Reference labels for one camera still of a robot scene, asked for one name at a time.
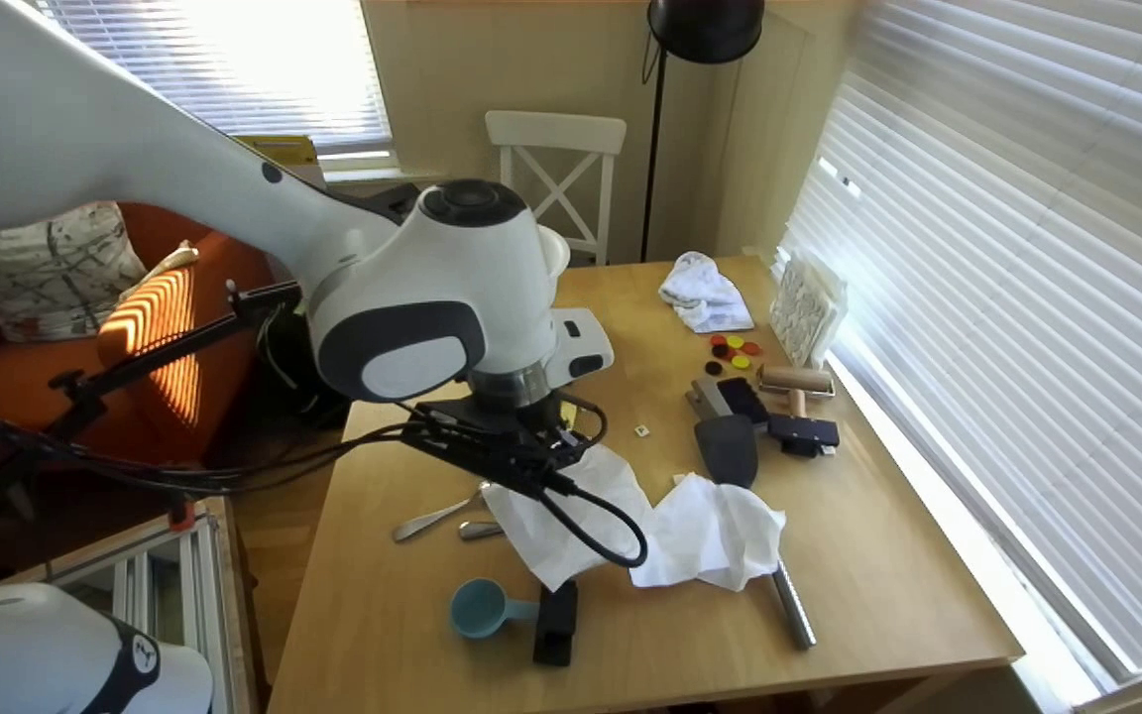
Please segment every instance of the white chair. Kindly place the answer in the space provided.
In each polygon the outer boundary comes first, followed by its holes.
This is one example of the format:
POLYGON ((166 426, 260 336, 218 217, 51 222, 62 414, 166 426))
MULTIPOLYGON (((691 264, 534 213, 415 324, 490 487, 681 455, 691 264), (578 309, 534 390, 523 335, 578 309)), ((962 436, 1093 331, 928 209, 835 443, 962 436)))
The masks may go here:
POLYGON ((616 153, 624 152, 628 123, 616 115, 552 111, 489 111, 484 119, 501 152, 501 184, 518 190, 538 222, 552 222, 558 209, 566 222, 552 230, 558 230, 576 255, 607 260, 616 153))

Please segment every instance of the window blinds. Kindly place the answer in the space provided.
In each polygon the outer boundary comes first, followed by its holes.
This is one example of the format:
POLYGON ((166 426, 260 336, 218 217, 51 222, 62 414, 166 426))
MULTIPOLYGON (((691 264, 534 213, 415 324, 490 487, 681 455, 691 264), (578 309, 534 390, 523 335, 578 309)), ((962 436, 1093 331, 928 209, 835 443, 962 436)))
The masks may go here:
POLYGON ((390 147, 357 0, 42 0, 88 49, 227 135, 390 147))
POLYGON ((1142 677, 1142 0, 874 0, 784 250, 835 358, 1142 677))

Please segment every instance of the white napkin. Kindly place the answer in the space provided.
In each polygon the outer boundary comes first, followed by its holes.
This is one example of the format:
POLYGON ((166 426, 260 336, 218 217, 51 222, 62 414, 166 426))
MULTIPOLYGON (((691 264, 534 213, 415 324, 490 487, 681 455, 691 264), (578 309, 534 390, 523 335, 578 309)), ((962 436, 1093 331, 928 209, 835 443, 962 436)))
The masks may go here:
POLYGON ((657 297, 669 300, 693 335, 734 335, 753 324, 736 287, 699 250, 677 255, 657 297))
MULTIPOLYGON (((638 487, 636 468, 616 455, 609 450, 596 443, 578 455, 578 464, 563 468, 583 492, 601 495, 607 504, 624 508, 642 532, 649 532, 649 501, 638 487)), ((484 501, 502 529, 507 542, 518 553, 518 559, 534 570, 534 580, 548 592, 558 592, 572 576, 601 565, 578 534, 572 534, 543 504, 507 492, 507 487, 484 487, 484 501)), ((638 538, 620 516, 588 504, 588 501, 552 501, 607 553, 638 554, 638 538)))
POLYGON ((749 580, 777 570, 784 516, 749 487, 691 472, 654 508, 649 525, 649 559, 629 570, 636 586, 700 580, 743 592, 749 580))

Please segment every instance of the wall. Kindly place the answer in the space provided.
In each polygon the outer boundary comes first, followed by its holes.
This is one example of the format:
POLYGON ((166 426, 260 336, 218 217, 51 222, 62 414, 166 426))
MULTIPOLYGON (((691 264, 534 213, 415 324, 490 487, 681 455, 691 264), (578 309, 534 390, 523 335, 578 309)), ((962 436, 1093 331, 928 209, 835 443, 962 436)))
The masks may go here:
MULTIPOLYGON (((649 257, 773 250, 859 0, 771 0, 743 65, 665 65, 649 257)), ((645 0, 363 0, 408 178, 496 178, 489 106, 629 123, 620 159, 616 260, 638 257, 649 91, 645 0)))

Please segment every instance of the blue cup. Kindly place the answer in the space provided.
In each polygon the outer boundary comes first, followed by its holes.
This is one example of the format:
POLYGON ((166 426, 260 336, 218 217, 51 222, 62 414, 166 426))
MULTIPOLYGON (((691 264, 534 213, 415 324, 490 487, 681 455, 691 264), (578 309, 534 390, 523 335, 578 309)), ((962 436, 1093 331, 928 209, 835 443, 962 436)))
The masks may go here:
POLYGON ((452 629, 459 637, 490 637, 502 624, 533 624, 534 602, 507 599, 501 582, 470 580, 452 594, 452 629))

